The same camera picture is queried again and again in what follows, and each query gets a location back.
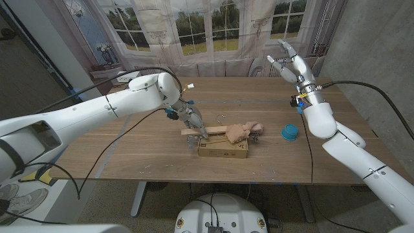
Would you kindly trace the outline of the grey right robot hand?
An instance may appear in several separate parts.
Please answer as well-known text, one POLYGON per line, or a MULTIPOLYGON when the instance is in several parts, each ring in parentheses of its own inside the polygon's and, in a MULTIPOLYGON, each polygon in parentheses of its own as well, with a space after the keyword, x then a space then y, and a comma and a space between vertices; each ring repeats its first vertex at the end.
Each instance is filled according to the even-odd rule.
POLYGON ((283 39, 278 39, 278 43, 288 55, 289 58, 287 61, 292 64, 298 75, 286 68, 281 60, 275 60, 273 57, 267 56, 267 60, 270 62, 271 66, 280 73, 285 81, 289 83, 297 83, 299 92, 303 97, 318 94, 319 90, 316 87, 316 80, 309 65, 300 55, 298 55, 291 44, 283 39))

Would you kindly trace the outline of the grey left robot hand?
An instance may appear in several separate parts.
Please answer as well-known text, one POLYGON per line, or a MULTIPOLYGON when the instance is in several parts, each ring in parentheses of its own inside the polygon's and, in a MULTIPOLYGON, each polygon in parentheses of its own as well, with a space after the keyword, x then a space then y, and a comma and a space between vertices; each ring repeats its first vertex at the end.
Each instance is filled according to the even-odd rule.
POLYGON ((199 110, 194 106, 178 99, 174 104, 174 108, 179 116, 179 119, 188 125, 188 128, 198 128, 201 132, 201 135, 207 139, 208 134, 206 128, 204 127, 204 122, 202 120, 199 110))

